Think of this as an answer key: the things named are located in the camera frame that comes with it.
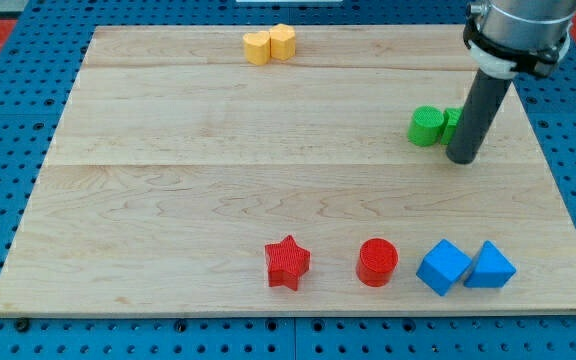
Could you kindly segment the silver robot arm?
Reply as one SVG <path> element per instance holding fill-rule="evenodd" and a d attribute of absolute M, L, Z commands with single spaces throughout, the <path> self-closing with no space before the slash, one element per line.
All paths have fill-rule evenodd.
<path fill-rule="evenodd" d="M 576 0 L 478 0 L 466 11 L 463 41 L 481 71 L 547 78 L 570 48 Z"/>

